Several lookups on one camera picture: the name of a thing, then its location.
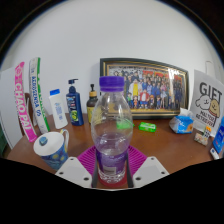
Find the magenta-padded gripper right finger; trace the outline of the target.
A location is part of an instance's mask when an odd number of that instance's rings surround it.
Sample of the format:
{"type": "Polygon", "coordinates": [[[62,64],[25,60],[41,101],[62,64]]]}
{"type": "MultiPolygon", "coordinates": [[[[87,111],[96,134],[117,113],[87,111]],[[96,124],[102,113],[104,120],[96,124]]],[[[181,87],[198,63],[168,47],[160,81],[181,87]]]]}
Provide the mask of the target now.
{"type": "Polygon", "coordinates": [[[129,188],[140,188],[157,181],[169,172],[155,156],[147,157],[138,149],[130,146],[127,160],[127,183],[129,188]]]}

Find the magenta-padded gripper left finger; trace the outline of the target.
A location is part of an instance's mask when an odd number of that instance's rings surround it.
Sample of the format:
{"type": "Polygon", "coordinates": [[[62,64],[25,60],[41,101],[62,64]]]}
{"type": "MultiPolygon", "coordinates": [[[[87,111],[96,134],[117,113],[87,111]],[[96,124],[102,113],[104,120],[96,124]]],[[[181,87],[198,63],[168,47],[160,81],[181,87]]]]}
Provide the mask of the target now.
{"type": "Polygon", "coordinates": [[[95,188],[98,179],[95,147],[86,149],[78,157],[69,157],[56,176],[84,188],[95,188]]]}

